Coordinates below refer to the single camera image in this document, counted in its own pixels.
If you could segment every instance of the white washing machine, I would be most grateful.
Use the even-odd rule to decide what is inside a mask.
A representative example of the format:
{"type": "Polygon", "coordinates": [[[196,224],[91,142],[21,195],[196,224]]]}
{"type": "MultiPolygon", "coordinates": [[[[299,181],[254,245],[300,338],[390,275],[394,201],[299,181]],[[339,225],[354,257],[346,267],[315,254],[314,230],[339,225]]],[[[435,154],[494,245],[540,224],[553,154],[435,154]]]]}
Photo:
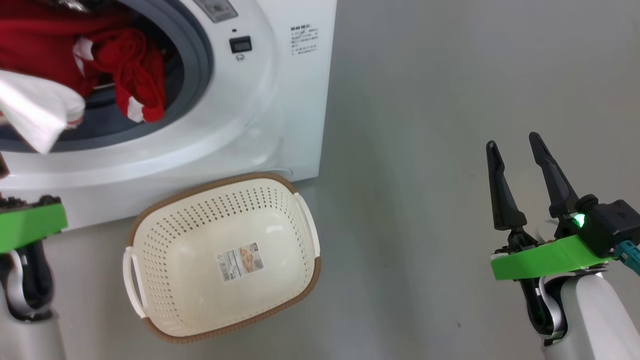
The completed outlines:
{"type": "Polygon", "coordinates": [[[60,196],[73,229],[223,177],[318,174],[335,0],[120,1],[173,45],[166,118],[122,121],[107,86],[48,155],[0,131],[3,196],[60,196]]]}

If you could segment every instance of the gray floor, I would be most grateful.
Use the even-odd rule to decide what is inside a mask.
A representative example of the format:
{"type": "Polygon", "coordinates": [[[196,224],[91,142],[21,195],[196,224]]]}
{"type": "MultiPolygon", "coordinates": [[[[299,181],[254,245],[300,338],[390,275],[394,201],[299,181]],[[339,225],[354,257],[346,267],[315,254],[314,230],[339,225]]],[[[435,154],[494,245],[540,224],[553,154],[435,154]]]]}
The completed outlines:
{"type": "MultiPolygon", "coordinates": [[[[548,199],[540,132],[576,191],[640,208],[640,5],[631,0],[341,0],[319,178],[299,184],[323,272],[302,303],[194,345],[153,337],[120,275],[123,220],[47,241],[70,360],[541,359],[495,282],[484,145],[528,230],[548,199]]],[[[640,279],[607,276],[636,325],[640,279]]]]}

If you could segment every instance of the washing machine label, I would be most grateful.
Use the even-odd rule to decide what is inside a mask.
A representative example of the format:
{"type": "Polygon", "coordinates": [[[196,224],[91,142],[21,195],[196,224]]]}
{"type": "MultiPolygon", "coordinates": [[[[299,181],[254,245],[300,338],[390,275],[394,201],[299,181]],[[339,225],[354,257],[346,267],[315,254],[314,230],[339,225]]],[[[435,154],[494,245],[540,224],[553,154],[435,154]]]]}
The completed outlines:
{"type": "Polygon", "coordinates": [[[236,9],[227,0],[195,0],[195,2],[215,23],[238,16],[236,9]]]}
{"type": "Polygon", "coordinates": [[[318,50],[320,30],[311,24],[291,26],[291,55],[297,56],[318,50]]]}
{"type": "Polygon", "coordinates": [[[216,261],[218,262],[223,282],[240,279],[264,268],[257,243],[251,243],[218,254],[216,261]]]}

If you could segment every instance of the teal connector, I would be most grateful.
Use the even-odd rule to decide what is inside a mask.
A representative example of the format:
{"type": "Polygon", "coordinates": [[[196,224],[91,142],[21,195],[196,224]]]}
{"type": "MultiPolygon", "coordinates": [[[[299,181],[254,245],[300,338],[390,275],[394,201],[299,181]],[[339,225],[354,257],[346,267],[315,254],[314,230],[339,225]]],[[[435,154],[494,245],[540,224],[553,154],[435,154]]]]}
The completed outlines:
{"type": "Polygon", "coordinates": [[[616,247],[616,258],[640,275],[640,249],[631,241],[623,241],[616,247]]]}

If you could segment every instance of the laundry basket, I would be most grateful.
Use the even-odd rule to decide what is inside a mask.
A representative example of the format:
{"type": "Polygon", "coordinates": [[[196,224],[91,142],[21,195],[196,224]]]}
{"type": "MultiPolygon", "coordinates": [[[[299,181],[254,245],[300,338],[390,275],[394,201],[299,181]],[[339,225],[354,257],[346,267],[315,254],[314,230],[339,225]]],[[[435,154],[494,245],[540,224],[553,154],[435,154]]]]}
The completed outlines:
{"type": "Polygon", "coordinates": [[[162,340],[189,343],[294,305],[316,285],[320,266],[304,199],[282,177],[261,173],[201,186],[145,210],[122,270],[147,327],[162,340]]]}

